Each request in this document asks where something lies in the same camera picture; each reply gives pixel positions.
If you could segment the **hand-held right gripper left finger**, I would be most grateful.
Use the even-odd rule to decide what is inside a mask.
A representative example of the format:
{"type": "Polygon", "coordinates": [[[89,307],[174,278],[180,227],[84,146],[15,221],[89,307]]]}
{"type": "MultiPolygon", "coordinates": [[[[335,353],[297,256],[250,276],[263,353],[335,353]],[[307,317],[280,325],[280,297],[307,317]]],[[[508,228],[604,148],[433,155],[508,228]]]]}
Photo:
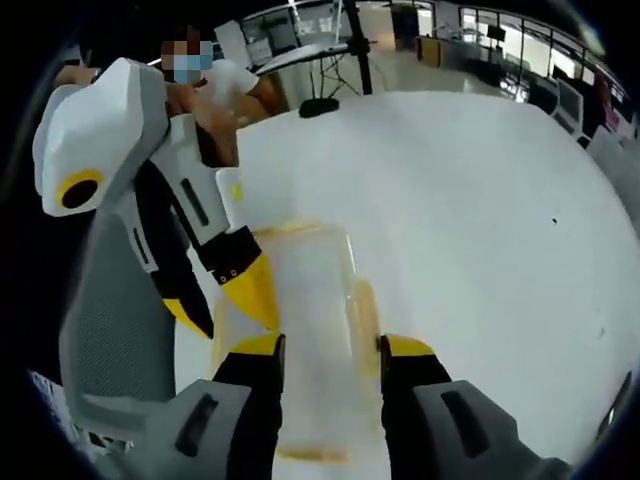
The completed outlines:
{"type": "Polygon", "coordinates": [[[214,377],[198,380],[146,419],[119,458],[123,479],[269,479],[282,426],[286,338],[242,340],[214,377]]]}

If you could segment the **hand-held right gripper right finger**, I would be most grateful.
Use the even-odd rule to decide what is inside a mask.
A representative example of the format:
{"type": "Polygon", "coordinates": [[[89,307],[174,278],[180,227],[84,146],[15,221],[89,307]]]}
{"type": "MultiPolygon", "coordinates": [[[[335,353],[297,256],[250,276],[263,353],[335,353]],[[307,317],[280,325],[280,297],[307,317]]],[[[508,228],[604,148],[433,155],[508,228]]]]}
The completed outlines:
{"type": "Polygon", "coordinates": [[[571,468],[541,457],[514,417],[435,351],[406,336],[378,339],[381,423],[394,479],[566,479],[571,468]]]}

